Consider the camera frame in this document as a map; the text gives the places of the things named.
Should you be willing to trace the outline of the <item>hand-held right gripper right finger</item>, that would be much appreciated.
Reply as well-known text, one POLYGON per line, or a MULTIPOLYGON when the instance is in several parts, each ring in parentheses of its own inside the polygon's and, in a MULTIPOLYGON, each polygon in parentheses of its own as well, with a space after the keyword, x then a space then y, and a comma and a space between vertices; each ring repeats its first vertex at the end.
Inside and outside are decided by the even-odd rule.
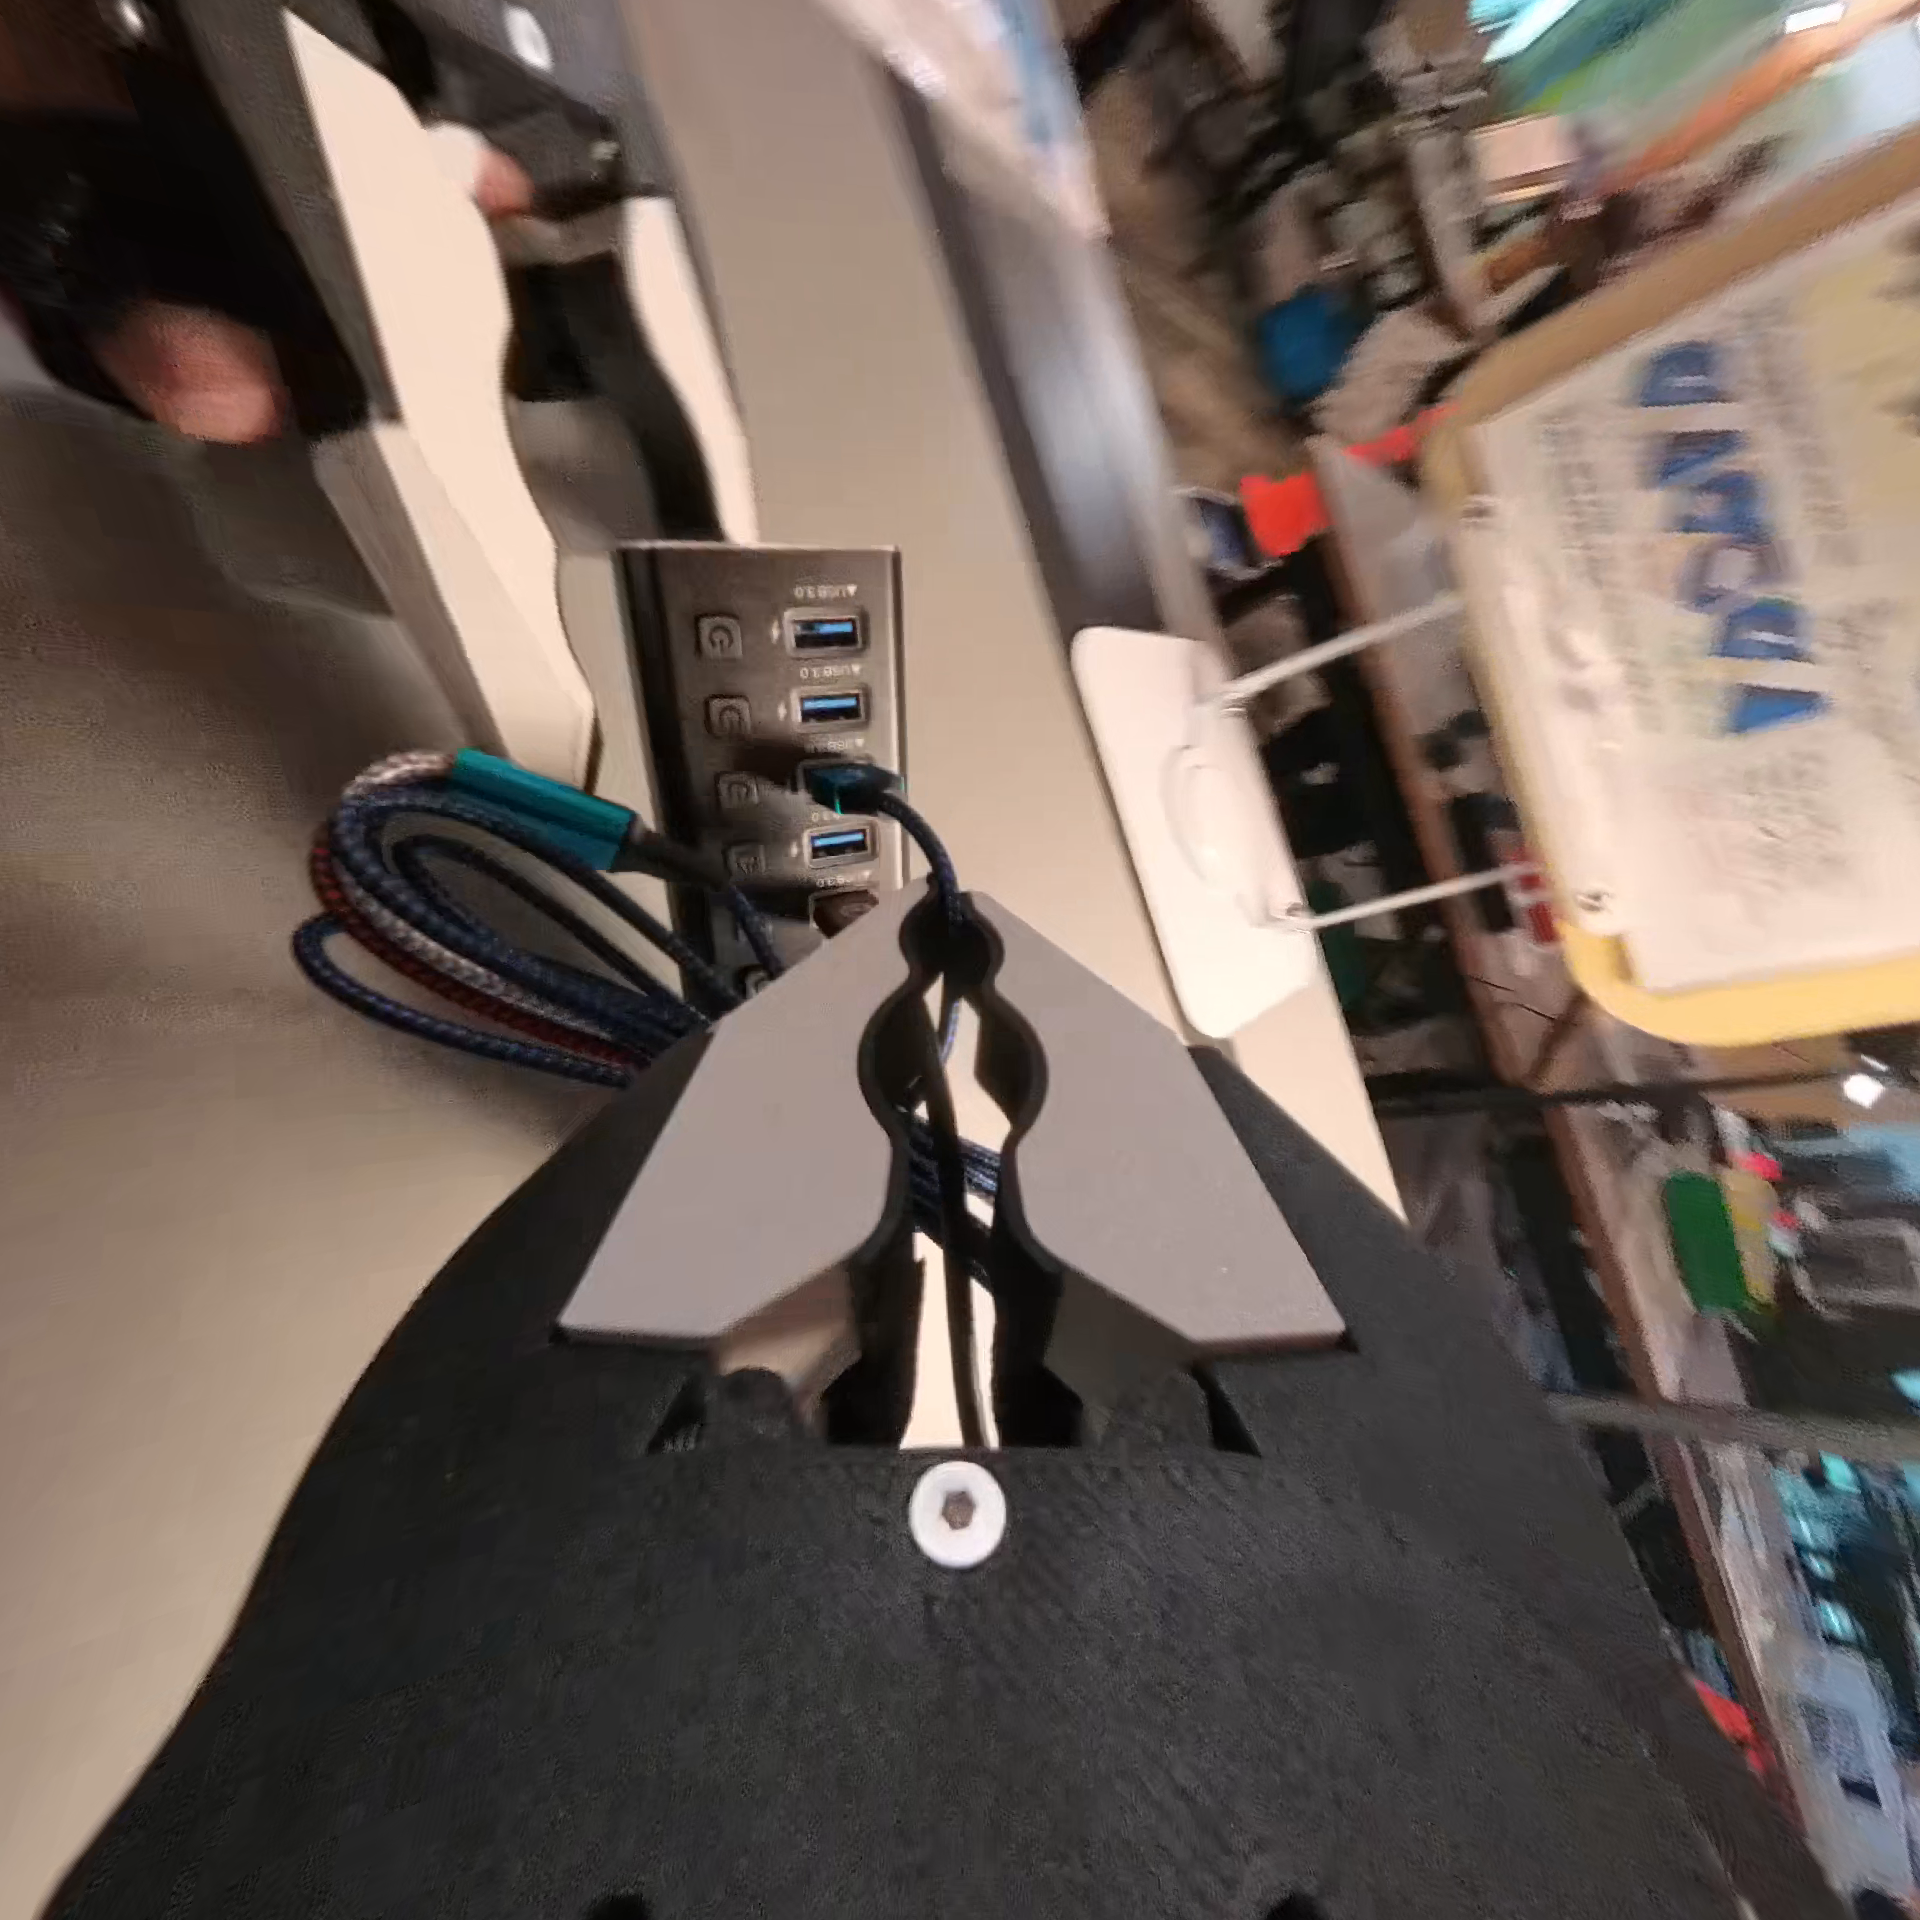
POLYGON ((993 896, 968 901, 973 1076, 1005 1121, 993 1410, 1116 1412, 1346 1320, 1196 1050, 993 896))

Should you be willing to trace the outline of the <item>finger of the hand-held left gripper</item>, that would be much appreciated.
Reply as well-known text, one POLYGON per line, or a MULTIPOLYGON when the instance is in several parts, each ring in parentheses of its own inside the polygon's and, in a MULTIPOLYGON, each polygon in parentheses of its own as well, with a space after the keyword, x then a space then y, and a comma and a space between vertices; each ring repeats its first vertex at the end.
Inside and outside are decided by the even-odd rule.
POLYGON ((477 138, 428 126, 346 12, 180 5, 188 57, 354 378, 359 416, 309 428, 309 460, 471 741, 588 760, 560 552, 508 423, 513 312, 474 199, 477 138))
POLYGON ((557 544, 762 540, 712 277, 669 196, 508 218, 508 421, 557 544))

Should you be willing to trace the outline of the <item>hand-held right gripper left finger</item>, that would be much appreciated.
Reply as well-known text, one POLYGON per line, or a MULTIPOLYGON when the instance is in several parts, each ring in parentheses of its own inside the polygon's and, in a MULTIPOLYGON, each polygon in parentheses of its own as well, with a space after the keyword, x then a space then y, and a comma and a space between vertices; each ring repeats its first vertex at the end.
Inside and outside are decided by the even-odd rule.
POLYGON ((771 1374, 826 1432, 908 1428, 924 1265, 872 1038, 901 992, 919 1010, 903 934, 938 902, 925 885, 888 896, 642 1076, 647 1141, 565 1342, 771 1374))

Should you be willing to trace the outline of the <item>black usb hub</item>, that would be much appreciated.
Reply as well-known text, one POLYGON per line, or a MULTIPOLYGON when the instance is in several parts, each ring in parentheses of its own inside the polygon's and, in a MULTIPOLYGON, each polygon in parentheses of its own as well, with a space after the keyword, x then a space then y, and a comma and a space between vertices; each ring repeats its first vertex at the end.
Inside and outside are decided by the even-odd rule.
POLYGON ((831 760, 906 773, 903 559, 889 546, 617 551, 660 829, 762 913, 779 968, 826 944, 809 898, 906 887, 897 823, 809 793, 831 760))

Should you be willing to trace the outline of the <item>person's left hand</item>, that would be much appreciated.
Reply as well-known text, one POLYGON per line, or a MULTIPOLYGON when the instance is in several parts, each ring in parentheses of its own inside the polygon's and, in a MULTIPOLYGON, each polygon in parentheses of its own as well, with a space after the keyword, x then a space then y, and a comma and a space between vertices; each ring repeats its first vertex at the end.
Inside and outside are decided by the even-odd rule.
POLYGON ((290 416, 272 341, 225 312, 136 301, 90 348, 145 418, 191 441, 260 442, 290 416))

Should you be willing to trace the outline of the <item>white clear document stand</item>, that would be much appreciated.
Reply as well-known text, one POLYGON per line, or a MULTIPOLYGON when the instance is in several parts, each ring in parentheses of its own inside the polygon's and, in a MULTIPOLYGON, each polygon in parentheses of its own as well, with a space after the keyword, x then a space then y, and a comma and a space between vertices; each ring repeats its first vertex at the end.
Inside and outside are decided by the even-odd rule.
POLYGON ((1237 679, 1211 647, 1177 633, 1107 626, 1072 637, 1080 704, 1165 973, 1203 1038, 1231 1040, 1300 992, 1321 932, 1522 878, 1521 864, 1506 864, 1327 913, 1309 910, 1248 720, 1272 688, 1463 613, 1461 592, 1437 592, 1237 679))

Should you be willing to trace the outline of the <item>blue bag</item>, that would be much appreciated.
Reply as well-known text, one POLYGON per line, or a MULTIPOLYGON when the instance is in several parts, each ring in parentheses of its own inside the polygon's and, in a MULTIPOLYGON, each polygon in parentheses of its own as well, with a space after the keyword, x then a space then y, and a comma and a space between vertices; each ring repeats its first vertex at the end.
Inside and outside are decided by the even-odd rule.
POLYGON ((1363 329, 1364 317, 1344 293, 1308 282, 1257 317, 1260 377, 1281 407, 1305 408, 1338 383, 1363 329))

